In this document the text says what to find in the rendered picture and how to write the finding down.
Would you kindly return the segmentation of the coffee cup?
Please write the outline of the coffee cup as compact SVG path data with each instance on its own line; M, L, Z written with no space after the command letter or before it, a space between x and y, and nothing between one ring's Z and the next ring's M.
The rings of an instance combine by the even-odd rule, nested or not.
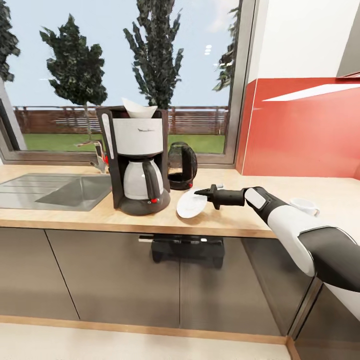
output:
M320 209L312 202L304 198L291 198L289 205L315 218L319 217Z

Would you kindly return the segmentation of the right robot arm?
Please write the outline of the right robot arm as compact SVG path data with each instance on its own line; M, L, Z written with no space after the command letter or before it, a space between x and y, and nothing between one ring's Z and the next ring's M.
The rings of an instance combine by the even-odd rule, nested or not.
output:
M212 184L195 195L207 196L220 206L245 206L275 233L296 265L308 276L318 277L360 321L360 243L347 231L320 217L289 205L262 187L226 190Z

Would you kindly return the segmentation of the saucer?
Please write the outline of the saucer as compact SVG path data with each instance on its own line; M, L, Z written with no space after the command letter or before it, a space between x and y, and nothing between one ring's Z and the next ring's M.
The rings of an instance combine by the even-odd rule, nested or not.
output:
M195 194L199 190L199 188L192 189L180 198L176 210L182 218L193 218L205 208L208 202L207 196Z

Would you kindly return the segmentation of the electric kettle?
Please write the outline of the electric kettle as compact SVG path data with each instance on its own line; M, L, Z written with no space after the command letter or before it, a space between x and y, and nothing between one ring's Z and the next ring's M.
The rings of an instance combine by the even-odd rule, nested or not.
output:
M198 170L196 153L186 142L179 141L170 146L167 154L170 189L189 190Z

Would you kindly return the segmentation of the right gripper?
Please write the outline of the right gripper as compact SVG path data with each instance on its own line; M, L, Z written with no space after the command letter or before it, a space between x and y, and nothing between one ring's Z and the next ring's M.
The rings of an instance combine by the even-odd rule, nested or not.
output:
M208 189L200 189L194 194L207 196L207 201L213 203L216 210L219 210L221 205L232 206L232 190L218 190L216 184L212 184Z

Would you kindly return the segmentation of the paper coffee filter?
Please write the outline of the paper coffee filter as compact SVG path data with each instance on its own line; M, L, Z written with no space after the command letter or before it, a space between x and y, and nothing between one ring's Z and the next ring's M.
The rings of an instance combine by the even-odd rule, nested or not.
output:
M130 118L151 118L158 108L157 106L143 106L124 97L122 101Z

